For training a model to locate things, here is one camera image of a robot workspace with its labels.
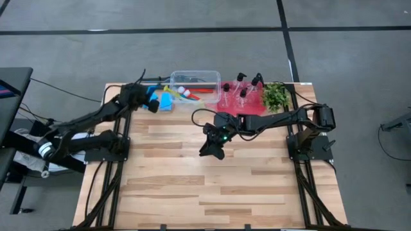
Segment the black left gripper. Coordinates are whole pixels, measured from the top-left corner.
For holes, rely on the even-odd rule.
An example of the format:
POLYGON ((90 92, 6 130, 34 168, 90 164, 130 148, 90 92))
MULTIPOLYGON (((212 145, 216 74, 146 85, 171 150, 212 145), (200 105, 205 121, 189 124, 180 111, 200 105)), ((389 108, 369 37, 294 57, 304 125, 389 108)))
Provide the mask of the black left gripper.
POLYGON ((120 104, 122 106, 129 106, 130 108, 137 108, 141 105, 146 105, 148 111, 157 113, 160 102, 158 100, 151 100, 148 102, 148 93, 154 92, 153 85, 128 83, 121 86, 120 104))

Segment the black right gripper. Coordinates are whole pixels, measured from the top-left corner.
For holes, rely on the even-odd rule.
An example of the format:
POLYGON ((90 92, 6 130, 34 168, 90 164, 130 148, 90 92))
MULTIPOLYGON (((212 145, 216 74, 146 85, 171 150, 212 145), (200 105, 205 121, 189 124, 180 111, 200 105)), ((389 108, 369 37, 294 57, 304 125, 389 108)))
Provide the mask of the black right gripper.
POLYGON ((238 134, 239 124, 237 117, 225 112, 218 112, 214 116, 213 123, 206 123, 203 127, 206 141, 199 150, 199 156, 214 155, 218 160, 223 160, 225 158, 224 143, 231 142, 232 138, 238 134))

